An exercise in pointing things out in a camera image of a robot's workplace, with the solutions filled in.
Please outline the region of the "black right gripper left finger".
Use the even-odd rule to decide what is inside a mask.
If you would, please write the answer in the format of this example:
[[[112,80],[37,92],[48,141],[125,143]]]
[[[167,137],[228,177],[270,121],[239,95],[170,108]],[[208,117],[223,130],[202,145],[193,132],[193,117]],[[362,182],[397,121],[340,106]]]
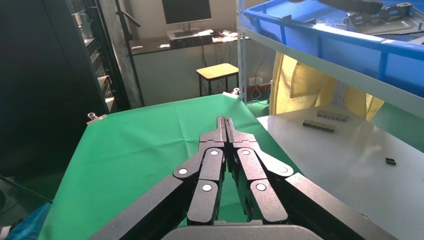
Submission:
[[[219,213],[225,175],[225,119],[199,137],[198,151],[166,175],[101,229],[91,240],[160,240],[187,219],[212,224]]]

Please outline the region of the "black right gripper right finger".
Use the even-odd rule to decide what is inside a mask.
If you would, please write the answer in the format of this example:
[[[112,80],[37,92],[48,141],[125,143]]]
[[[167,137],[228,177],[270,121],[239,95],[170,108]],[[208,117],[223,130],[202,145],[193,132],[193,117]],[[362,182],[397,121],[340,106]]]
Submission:
[[[263,152],[254,135],[225,120],[227,154],[244,213],[268,225],[305,228],[320,240],[391,240],[393,236],[286,163]]]

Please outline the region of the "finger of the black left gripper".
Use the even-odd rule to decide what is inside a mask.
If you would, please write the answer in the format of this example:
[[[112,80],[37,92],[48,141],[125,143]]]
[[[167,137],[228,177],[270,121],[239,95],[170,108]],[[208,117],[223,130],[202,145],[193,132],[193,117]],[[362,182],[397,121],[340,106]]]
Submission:
[[[376,14],[383,6],[381,0],[319,0],[327,6],[358,14]]]

